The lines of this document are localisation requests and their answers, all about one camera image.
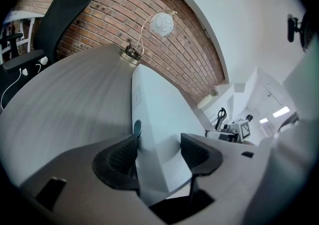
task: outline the office chair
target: office chair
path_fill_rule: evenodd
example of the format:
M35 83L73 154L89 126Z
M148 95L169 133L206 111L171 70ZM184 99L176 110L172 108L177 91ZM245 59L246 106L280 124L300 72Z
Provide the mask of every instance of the office chair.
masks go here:
M16 47L16 39L21 37L21 33L5 36L0 40L1 43L10 42L12 59L2 64L0 70L1 86L0 94L3 95L2 107L4 108L13 96L38 72L39 67L35 66L37 61L43 57L48 58L48 63L45 67L57 62L57 46L66 29L73 20L82 12L82 10L90 3L91 0L53 0L47 10L42 22L35 33L33 47L35 51L18 55ZM14 83L21 72L19 69L26 68L28 76L19 77L19 80Z

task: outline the white table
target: white table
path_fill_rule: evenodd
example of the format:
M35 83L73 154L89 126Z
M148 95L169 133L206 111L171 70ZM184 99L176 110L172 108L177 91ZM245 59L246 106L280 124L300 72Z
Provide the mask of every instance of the white table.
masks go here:
M151 206L191 179L180 153L180 134L204 136L205 130L180 91L141 64L132 77L132 124L137 120L142 122L136 161L140 197Z
M56 156L132 133L135 65L115 44L87 49L49 66L0 115L0 158L20 186Z
M36 17L44 17L43 14L40 13L35 13L35 12L30 12L30 11L24 11L24 10L12 10L4 19L2 25L6 25L10 22L13 21L18 21L21 19L28 19L30 20L30 28L29 28L29 34L28 34L28 38L24 37L24 33L23 33L23 26L22 26L22 21L20 21L20 32L23 34L21 41L18 41L16 43L17 46L22 45L24 43L28 43L27 46L27 52L30 52L30 43L31 43L31 34L32 34L32 28L33 28L33 24L35 21ZM0 38L2 38L2 34L4 31L4 27L2 27L1 32L0 32ZM0 64L3 64L3 57L2 54L9 51L11 49L10 47L10 43L8 42L8 47L2 49L2 46L0 45Z

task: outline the desk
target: desk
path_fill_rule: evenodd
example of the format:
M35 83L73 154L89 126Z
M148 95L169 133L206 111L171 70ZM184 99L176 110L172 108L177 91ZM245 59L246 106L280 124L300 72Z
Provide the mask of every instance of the desk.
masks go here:
M17 46L22 45L24 43L28 43L27 46L27 52L30 52L30 43L31 43L31 34L32 34L32 29L33 29L33 24L34 20L36 17L44 17L43 14L40 13L35 13L35 12L30 12L30 11L24 11L24 10L12 10L4 19L2 24L7 24L13 21L18 21L21 19L29 19L30 20L30 27L29 27L29 33L28 33L28 38L25 38L24 33L23 33L23 27L22 27L22 22L20 22L20 32L23 34L21 41L18 41L16 43ZM3 34L3 29L1 29L0 32L0 38L2 38ZM2 49L0 45L0 64L3 64L3 57L2 54L9 51L11 49L10 46Z
M0 158L20 185L60 153L132 133L131 85L136 68L111 44L48 67L0 115Z

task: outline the light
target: light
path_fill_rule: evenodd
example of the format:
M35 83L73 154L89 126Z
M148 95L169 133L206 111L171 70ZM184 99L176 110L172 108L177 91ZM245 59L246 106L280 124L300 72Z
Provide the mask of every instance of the light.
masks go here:
M157 13L152 17L150 27L153 32L161 36L166 36L170 34L174 28L173 17L168 13Z
M267 121L268 121L268 119L267 119L267 118L264 118L264 119L260 120L259 122L260 122L260 124L263 124L263 123L265 123L265 122L267 122Z
M273 115L275 118L287 113L287 112L290 112L289 108L287 106L285 106L284 108L282 108L281 110L279 111L276 111Z

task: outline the brick wall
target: brick wall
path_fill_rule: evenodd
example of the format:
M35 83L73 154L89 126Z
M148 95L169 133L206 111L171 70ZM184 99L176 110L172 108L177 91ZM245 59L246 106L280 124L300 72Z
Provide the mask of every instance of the brick wall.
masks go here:
M19 0L16 9L45 13L52 0ZM197 102L224 80L214 45L183 0L92 0L63 36L59 57L114 42L122 47L139 38L147 17L173 9L174 30L162 37L144 30L143 60L188 92Z

